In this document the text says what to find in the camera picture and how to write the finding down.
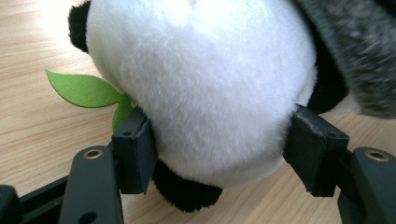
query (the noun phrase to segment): brass insert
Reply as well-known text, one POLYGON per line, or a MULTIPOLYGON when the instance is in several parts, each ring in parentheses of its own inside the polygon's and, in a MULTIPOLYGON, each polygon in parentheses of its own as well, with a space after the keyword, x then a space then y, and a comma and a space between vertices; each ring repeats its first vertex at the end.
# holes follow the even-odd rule
POLYGON ((366 156, 375 161, 389 161, 389 157, 380 151, 366 150, 366 156))
POLYGON ((94 160, 94 159, 101 157, 102 154, 103 154, 103 151, 101 149, 92 149, 92 150, 89 150, 86 153, 84 153, 84 155, 82 155, 82 157, 85 160, 94 160))

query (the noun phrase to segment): green leaf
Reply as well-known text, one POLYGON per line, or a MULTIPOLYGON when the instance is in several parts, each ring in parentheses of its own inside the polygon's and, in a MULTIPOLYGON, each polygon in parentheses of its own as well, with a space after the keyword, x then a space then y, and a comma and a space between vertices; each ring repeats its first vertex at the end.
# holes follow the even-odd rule
POLYGON ((134 109, 131 106, 131 102, 131 98, 129 98, 127 95, 122 95, 122 100, 117 106, 113 116, 113 132, 116 131, 116 129, 122 124, 123 121, 125 121, 129 114, 131 114, 132 110, 134 109))
POLYGON ((127 97, 99 77, 67 75, 50 71, 47 71, 47 76, 53 89, 73 105, 98 108, 124 102, 127 97))

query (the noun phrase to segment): black fur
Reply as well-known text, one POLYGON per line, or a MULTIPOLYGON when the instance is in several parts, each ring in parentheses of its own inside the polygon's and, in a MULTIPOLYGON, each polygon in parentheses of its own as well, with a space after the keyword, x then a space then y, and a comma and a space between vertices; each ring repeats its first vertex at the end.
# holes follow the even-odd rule
POLYGON ((158 160, 152 175, 154 184, 170 204, 183 212, 199 211, 215 204, 222 189, 183 179, 158 160))
POLYGON ((316 25, 361 113, 396 119, 395 17, 374 0, 297 2, 316 25))
POLYGON ((312 23, 309 24, 317 48, 318 79, 307 107, 313 112, 321 114, 338 105, 347 96, 348 89, 318 31, 312 23))
POLYGON ((382 6, 389 13, 396 17, 396 0, 375 0, 380 6, 382 6))
POLYGON ((87 47, 87 19, 91 1, 84 2, 78 7, 72 7, 69 13, 69 37, 72 44, 88 53, 87 47))

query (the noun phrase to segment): wooden table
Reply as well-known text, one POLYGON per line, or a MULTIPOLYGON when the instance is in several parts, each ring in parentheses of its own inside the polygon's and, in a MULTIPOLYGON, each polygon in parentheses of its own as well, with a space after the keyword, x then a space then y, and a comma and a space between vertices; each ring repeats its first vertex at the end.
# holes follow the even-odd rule
MULTIPOLYGON (((110 141, 115 107, 70 105, 45 74, 98 75, 90 56, 68 40, 68 10, 80 2, 0 2, 0 183, 20 196, 67 175, 81 149, 110 141)), ((396 154, 396 121, 329 121, 351 137, 349 148, 396 154)), ((166 203, 152 184, 146 196, 122 196, 126 223, 340 223, 336 199, 310 196, 287 164, 259 183, 224 190, 216 205, 192 214, 166 203)))

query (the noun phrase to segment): panda leg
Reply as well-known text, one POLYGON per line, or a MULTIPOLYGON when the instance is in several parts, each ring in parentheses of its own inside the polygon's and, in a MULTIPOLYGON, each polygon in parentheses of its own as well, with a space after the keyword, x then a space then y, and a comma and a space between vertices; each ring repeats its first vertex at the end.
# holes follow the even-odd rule
POLYGON ((170 204, 183 212, 199 211, 215 204, 222 189, 187 180, 171 171, 163 161, 157 160, 154 184, 170 204))

